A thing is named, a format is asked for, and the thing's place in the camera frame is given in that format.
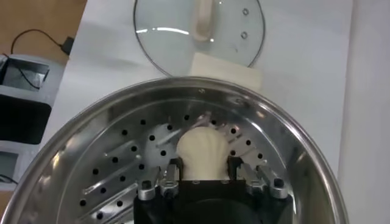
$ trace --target stainless steel pot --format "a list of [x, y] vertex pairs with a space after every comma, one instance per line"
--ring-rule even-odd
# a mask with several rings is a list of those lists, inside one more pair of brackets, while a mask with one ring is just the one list
[[284, 223], [348, 223], [324, 156], [293, 118], [248, 89], [202, 78], [131, 86], [77, 115], [30, 165], [2, 223], [132, 223], [137, 178], [166, 166], [195, 125], [218, 129], [232, 154], [288, 180]]

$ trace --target dough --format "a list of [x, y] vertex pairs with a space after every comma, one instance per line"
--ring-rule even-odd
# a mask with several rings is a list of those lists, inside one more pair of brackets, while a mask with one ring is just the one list
[[177, 143], [177, 154], [183, 160], [184, 180], [228, 180], [226, 138], [209, 127], [186, 132]]

